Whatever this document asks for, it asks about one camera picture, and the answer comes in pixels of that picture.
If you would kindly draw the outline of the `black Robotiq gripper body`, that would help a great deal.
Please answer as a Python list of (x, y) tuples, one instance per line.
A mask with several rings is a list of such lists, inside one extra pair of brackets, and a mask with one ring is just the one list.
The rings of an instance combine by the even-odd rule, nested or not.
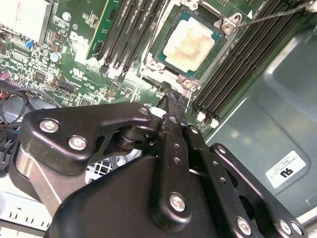
[(181, 231), (158, 227), (150, 212), (155, 159), (135, 159), (66, 198), (47, 231), (49, 238), (222, 238), (198, 175), (190, 174), (193, 215)]

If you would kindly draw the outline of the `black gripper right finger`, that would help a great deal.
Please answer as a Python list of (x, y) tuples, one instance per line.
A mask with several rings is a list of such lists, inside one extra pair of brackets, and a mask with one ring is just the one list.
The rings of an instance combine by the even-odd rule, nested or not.
[(222, 144), (184, 123), (193, 217), (177, 238), (304, 238), (305, 228)]

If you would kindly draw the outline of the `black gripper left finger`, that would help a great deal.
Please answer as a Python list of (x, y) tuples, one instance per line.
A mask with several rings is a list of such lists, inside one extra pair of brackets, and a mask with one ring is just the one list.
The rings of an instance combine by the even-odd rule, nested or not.
[(184, 229), (193, 204), (183, 113), (168, 96), (152, 109), (124, 102), (36, 110), (23, 119), (15, 167), (54, 218), (72, 193), (152, 156), (151, 215), (161, 229)]

